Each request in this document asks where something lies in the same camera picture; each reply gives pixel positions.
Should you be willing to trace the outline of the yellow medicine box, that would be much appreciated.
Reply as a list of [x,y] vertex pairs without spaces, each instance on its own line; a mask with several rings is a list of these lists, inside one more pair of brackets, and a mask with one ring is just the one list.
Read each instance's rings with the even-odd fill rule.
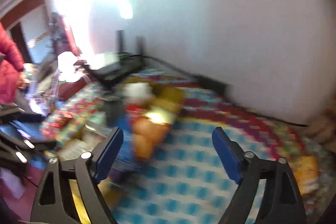
[[311,194],[318,189],[319,169],[315,157],[300,157],[293,164],[293,173],[302,196]]

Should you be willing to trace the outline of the orange rubber dinosaur toy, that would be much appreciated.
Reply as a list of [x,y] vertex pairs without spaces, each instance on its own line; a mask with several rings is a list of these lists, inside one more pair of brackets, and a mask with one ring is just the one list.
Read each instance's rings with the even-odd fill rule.
[[146,117],[135,120],[132,125],[135,158],[149,160],[155,148],[165,140],[170,128],[169,123],[153,123]]

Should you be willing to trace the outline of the white sock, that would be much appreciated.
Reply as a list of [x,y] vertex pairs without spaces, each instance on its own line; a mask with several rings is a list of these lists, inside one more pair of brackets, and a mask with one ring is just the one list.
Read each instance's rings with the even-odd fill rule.
[[154,98],[153,89],[147,82],[128,83],[122,94],[127,104],[144,105]]

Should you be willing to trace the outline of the gold rectangular tin tray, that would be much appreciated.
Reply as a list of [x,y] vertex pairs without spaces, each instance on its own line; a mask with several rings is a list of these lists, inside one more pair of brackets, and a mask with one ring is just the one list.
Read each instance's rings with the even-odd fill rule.
[[[153,89],[154,98],[144,105],[127,104],[122,94],[123,87],[128,83],[137,82],[149,83]],[[118,89],[118,95],[106,98],[101,123],[86,121],[84,129],[80,131],[81,138],[85,141],[86,151],[84,152],[92,151],[98,143],[106,139],[113,128],[122,129],[123,144],[107,176],[113,182],[120,184],[124,178],[138,172],[142,165],[150,160],[135,158],[132,142],[134,121],[140,117],[146,117],[153,123],[169,123],[172,127],[181,112],[184,99],[184,91],[179,88],[131,77]]]

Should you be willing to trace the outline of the polka dot table cloth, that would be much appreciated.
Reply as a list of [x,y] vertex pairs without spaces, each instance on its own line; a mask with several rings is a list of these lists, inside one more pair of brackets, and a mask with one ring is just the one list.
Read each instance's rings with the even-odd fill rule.
[[[166,139],[138,172],[120,184],[111,178],[94,184],[80,160],[86,121],[102,122],[106,98],[118,95],[126,80],[138,77],[184,91],[185,99]],[[238,185],[227,176],[213,146],[221,127],[255,159],[255,182]],[[56,141],[35,196],[31,220],[41,223],[328,223],[334,208],[335,162],[320,144],[287,123],[252,113],[194,80],[158,69],[134,73],[103,91],[92,83],[41,126]],[[293,164],[313,156],[319,187],[300,194]]]

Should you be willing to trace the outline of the red jacket person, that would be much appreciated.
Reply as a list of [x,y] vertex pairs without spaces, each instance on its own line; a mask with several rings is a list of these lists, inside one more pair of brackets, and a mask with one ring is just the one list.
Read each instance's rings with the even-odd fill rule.
[[26,87],[24,60],[17,44],[1,25],[1,103],[13,103],[17,91]]

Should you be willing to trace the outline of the beige leaf print pillow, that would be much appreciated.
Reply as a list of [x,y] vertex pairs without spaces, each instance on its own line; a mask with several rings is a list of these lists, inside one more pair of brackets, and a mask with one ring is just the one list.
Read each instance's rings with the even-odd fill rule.
[[313,118],[304,134],[319,143],[328,151],[335,153],[335,94],[329,103]]

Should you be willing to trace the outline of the black power adapter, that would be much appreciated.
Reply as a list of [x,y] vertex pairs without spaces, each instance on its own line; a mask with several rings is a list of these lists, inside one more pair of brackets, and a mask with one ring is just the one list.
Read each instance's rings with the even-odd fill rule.
[[229,97],[229,85],[227,83],[220,82],[204,75],[194,75],[194,79],[201,88],[211,90],[221,97]]

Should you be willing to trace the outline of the white box on router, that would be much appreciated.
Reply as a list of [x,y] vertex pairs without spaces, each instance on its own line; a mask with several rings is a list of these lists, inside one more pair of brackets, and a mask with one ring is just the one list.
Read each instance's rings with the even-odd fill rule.
[[119,62],[119,56],[114,52],[98,53],[88,58],[87,64],[92,70],[99,70]]

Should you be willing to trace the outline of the black wifi router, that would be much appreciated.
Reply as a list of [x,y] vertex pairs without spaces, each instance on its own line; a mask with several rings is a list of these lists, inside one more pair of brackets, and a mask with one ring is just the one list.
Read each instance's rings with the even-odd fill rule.
[[117,85],[132,73],[141,71],[145,65],[145,39],[143,36],[137,36],[135,42],[137,53],[123,52],[124,50],[124,30],[116,31],[117,45],[119,52],[119,62],[101,68],[99,70],[90,69],[89,65],[83,64],[82,67],[93,76],[106,89],[109,90]]

